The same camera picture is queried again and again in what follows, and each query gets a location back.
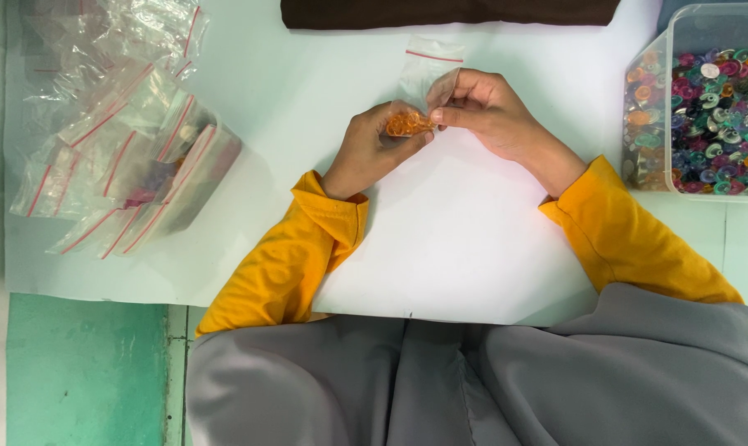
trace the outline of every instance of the hand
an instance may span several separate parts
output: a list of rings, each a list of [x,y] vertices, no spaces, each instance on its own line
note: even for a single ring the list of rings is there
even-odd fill
[[[429,113],[439,129],[469,129],[490,152],[517,161],[558,198],[587,166],[547,131],[503,76],[462,68],[448,105]]]
[[[345,200],[368,189],[432,142],[434,134],[423,132],[394,147],[384,147],[379,135],[388,118],[398,111],[386,102],[352,118],[338,155],[320,182],[328,197]]]

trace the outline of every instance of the pile of buttons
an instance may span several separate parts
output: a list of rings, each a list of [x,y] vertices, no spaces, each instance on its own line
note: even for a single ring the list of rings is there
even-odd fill
[[[627,73],[627,94],[643,107],[626,111],[630,144],[643,155],[646,184],[665,172],[660,112],[661,79],[637,66]],[[685,194],[748,195],[748,49],[712,49],[672,60],[670,162],[674,187]]]

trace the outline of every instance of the stack of plastic bags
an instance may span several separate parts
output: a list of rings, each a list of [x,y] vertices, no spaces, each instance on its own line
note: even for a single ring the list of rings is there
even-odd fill
[[[41,147],[26,156],[10,211],[78,221],[51,251],[103,259],[187,228],[241,142],[181,86],[206,24],[199,5],[88,1],[29,18],[59,66],[28,82],[47,93],[25,104]]]

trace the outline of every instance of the person's left hand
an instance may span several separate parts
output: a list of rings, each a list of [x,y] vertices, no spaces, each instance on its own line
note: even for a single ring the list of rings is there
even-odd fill
[[[384,147],[379,135],[388,118],[398,111],[386,102],[352,118],[338,155],[320,182],[328,197],[345,200],[368,189],[432,142],[434,134],[423,132],[394,147]]]

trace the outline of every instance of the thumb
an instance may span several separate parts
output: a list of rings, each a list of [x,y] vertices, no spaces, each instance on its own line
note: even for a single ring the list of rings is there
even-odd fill
[[[480,130],[485,125],[485,110],[466,110],[459,107],[439,107],[432,110],[431,119],[435,124],[448,127],[462,127]]]
[[[413,135],[408,140],[404,141],[400,145],[395,147],[396,158],[399,164],[403,163],[407,158],[412,157],[419,152],[424,146],[434,140],[434,133],[422,132]]]

